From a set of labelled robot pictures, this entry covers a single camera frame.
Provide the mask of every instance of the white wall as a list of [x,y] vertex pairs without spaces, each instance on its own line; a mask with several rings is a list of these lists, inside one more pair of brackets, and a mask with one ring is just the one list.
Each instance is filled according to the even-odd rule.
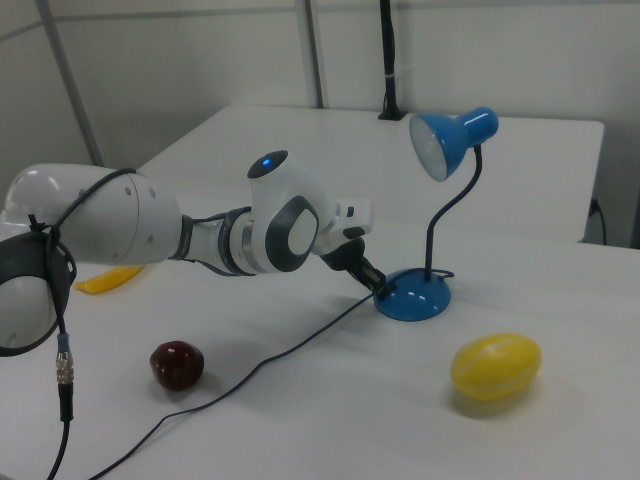
[[[610,243],[628,246],[640,190],[640,4],[474,3],[405,1],[394,10],[400,105],[462,113],[486,104],[499,115],[602,121],[595,195]],[[325,105],[380,109],[378,2],[317,0],[317,12]],[[588,232],[599,240],[599,225]]]
[[139,166],[232,103],[314,106],[297,3],[52,1],[105,164]]
[[0,1],[0,198],[35,163],[89,163],[40,17]]

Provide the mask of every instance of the lamp neck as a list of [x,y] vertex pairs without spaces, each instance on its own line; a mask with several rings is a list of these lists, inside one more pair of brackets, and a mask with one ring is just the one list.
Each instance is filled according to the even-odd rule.
[[476,145],[473,147],[473,151],[476,154],[476,171],[473,173],[473,177],[467,184],[466,187],[456,195],[449,203],[447,203],[444,207],[442,207],[438,213],[434,215],[429,222],[429,227],[427,228],[427,245],[426,245],[426,255],[425,255],[425,281],[431,281],[431,271],[432,271],[432,260],[433,260],[433,232],[436,226],[436,223],[440,218],[451,209],[456,203],[462,200],[475,186],[480,178],[480,174],[482,173],[482,149],[480,145]]

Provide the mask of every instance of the red fruit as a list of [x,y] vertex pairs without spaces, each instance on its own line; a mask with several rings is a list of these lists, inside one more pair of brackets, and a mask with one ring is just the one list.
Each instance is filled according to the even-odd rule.
[[204,356],[193,345],[175,340],[156,348],[149,363],[160,385],[180,391],[196,384],[204,369]]

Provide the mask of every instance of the power cord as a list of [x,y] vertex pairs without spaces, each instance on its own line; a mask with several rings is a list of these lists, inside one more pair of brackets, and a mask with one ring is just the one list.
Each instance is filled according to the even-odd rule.
[[431,271],[435,274],[440,274],[440,278],[453,278],[455,277],[455,273],[450,270],[440,270],[439,268],[432,268]]
[[56,312],[56,322],[58,324],[58,353],[56,354],[56,370],[58,381],[58,396],[60,397],[60,420],[63,422],[62,439],[60,441],[60,448],[56,460],[49,472],[47,480],[53,480],[58,473],[62,459],[67,448],[67,442],[69,440],[69,430],[71,427],[71,420],[73,420],[73,357],[69,348],[69,334],[64,320],[64,309],[66,305],[63,294],[59,289],[57,282],[55,281],[55,272],[53,266],[54,252],[62,250],[64,253],[64,259],[67,264],[71,266],[71,282],[76,276],[76,264],[71,256],[71,253],[67,248],[60,243],[60,227],[69,218],[76,208],[82,205],[87,199],[93,195],[103,185],[109,183],[111,180],[122,175],[130,173],[136,173],[133,168],[125,168],[111,172],[104,176],[96,183],[94,183],[89,189],[83,192],[78,198],[60,215],[54,225],[46,225],[44,223],[38,223],[35,215],[29,215],[31,222],[31,230],[40,232],[47,235],[46,248],[45,248],[45,272],[47,277],[47,283],[51,291],[51,299],[53,301],[53,307]]
[[224,217],[226,216],[226,213],[217,213],[211,217],[207,217],[207,218],[194,218],[193,219],[193,223],[197,224],[197,223],[208,223],[208,222],[215,222],[217,220],[224,220]]
[[179,412],[171,413],[169,415],[166,415],[166,416],[162,417],[162,419],[151,430],[149,430],[149,432],[144,437],[142,437],[142,439],[138,443],[136,443],[136,445],[131,450],[129,450],[126,454],[124,454],[117,461],[115,461],[114,463],[109,465],[107,468],[105,468],[104,470],[100,471],[99,473],[97,473],[96,475],[91,477],[89,480],[97,480],[99,478],[104,477],[107,473],[109,473],[114,468],[116,468],[117,466],[119,466],[120,464],[125,462],[127,459],[129,459],[136,452],[136,450],[138,450],[138,448],[140,448],[144,444],[144,442],[146,442],[149,439],[149,437],[151,437],[156,432],[156,430],[158,430],[162,426],[162,424],[165,422],[165,420],[168,420],[170,418],[177,417],[177,416],[180,416],[180,415],[185,415],[187,413],[200,412],[200,411],[205,410],[205,409],[207,409],[209,407],[212,407],[213,405],[215,405],[218,402],[221,402],[222,400],[224,400],[228,396],[230,396],[233,393],[237,392],[262,367],[264,367],[265,365],[268,365],[269,363],[272,363],[272,362],[274,362],[276,360],[279,360],[279,359],[281,359],[283,357],[286,357],[287,355],[290,355],[291,353],[295,352],[296,350],[299,350],[300,348],[304,347],[311,340],[313,340],[314,338],[316,338],[318,335],[320,335],[321,333],[325,332],[329,328],[333,327],[336,323],[338,323],[340,320],[342,320],[344,317],[346,317],[349,313],[354,311],[360,305],[365,303],[371,297],[373,297],[373,294],[367,295],[363,299],[357,301],[356,303],[351,305],[349,308],[347,308],[344,312],[342,312],[340,315],[338,315],[336,318],[334,318],[331,322],[326,324],[320,330],[317,330],[315,333],[313,333],[310,336],[308,336],[305,340],[303,340],[302,342],[298,343],[296,346],[291,347],[289,350],[286,350],[286,351],[284,351],[282,353],[279,353],[279,354],[274,355],[272,357],[269,357],[269,358],[267,358],[265,360],[262,360],[260,363],[258,363],[258,365],[256,365],[254,367],[253,370],[251,370],[242,380],[240,380],[240,382],[238,382],[234,387],[232,387],[230,390],[227,390],[225,393],[223,393],[219,397],[211,400],[208,403],[200,405],[198,407],[188,408],[186,410],[181,410]]
[[597,198],[591,199],[591,204],[589,205],[589,218],[593,217],[596,213],[600,215],[600,223],[602,224],[602,244],[607,244],[607,224],[604,221],[604,213],[602,212],[602,207],[600,207],[600,202],[598,202]]

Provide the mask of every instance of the desk lamp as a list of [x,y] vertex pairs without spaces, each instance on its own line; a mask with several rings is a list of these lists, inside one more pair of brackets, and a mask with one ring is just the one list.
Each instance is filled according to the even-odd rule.
[[414,322],[432,318],[449,305],[451,291],[445,282],[445,276],[437,275],[431,268],[433,231],[440,217],[462,200],[478,181],[482,172],[480,144],[496,133],[498,117],[486,107],[477,108],[457,118],[446,115],[414,115],[409,122],[409,129],[418,160],[431,178],[438,182],[451,176],[469,148],[473,148],[476,156],[476,170],[471,181],[429,223],[425,267],[401,270],[389,275],[388,282],[395,284],[393,291],[384,298],[374,299],[378,310],[386,316]]

